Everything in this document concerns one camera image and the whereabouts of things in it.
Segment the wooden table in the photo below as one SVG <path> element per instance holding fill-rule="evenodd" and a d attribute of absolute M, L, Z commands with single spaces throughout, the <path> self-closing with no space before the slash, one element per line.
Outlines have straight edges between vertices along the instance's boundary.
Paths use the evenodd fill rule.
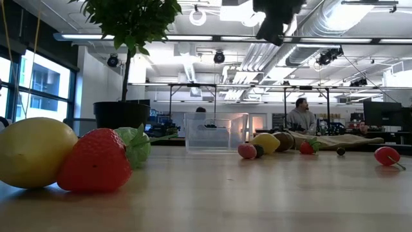
<path fill-rule="evenodd" d="M 155 147 L 112 194 L 0 184 L 0 231 L 411 231 L 412 160 L 402 163 L 407 171 L 372 153 L 242 160 Z"/>

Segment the yellow lemon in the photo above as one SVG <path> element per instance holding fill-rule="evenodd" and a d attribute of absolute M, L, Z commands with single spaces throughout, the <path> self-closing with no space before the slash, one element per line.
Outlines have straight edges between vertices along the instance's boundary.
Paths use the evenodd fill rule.
<path fill-rule="evenodd" d="M 11 124 L 0 133 L 0 180 L 27 189 L 53 184 L 76 142 L 74 131 L 54 119 Z"/>
<path fill-rule="evenodd" d="M 260 133 L 250 143 L 262 146 L 265 154 L 272 154 L 281 144 L 279 139 L 269 133 Z"/>

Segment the window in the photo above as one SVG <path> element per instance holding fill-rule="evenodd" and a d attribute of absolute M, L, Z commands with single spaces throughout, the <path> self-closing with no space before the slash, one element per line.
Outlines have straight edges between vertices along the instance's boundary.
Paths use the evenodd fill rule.
<path fill-rule="evenodd" d="M 20 86 L 67 99 L 70 70 L 37 54 L 33 59 L 33 55 L 26 51 L 21 57 Z"/>
<path fill-rule="evenodd" d="M 26 51 L 21 56 L 19 98 L 15 121 L 48 117 L 63 121 L 67 117 L 71 71 L 40 55 Z"/>
<path fill-rule="evenodd" d="M 25 118 L 48 117 L 63 121 L 67 117 L 68 103 L 47 97 L 21 92 L 21 102 L 16 107 L 16 122 Z"/>
<path fill-rule="evenodd" d="M 7 107 L 7 88 L 1 88 L 0 90 L 0 116 L 6 117 L 6 107 Z"/>
<path fill-rule="evenodd" d="M 8 59 L 0 57 L 0 79 L 3 82 L 9 82 L 10 80 L 10 64 Z"/>

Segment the clear plastic bin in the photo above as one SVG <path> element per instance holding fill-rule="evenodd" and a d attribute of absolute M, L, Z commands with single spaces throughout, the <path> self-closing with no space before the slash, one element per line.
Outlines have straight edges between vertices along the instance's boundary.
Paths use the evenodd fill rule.
<path fill-rule="evenodd" d="M 246 140 L 247 113 L 185 113 L 186 150 L 236 153 Z"/>

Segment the small red fruit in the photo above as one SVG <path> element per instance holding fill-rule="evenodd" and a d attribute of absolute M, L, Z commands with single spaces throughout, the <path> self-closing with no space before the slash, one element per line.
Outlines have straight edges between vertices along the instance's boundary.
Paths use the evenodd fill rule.
<path fill-rule="evenodd" d="M 302 142 L 299 151 L 303 155 L 311 155 L 317 153 L 317 151 L 319 151 L 319 144 L 320 142 L 317 142 L 316 137 L 314 137 L 313 139 Z"/>
<path fill-rule="evenodd" d="M 375 159 L 383 166 L 390 166 L 396 164 L 396 162 L 399 162 L 400 155 L 393 148 L 381 147 L 375 151 Z"/>
<path fill-rule="evenodd" d="M 59 171 L 57 184 L 67 191 L 115 191 L 131 173 L 122 139 L 114 130 L 100 128 L 74 145 Z"/>
<path fill-rule="evenodd" d="M 253 144 L 240 144 L 238 146 L 238 153 L 244 159 L 254 159 L 257 155 L 256 148 Z"/>

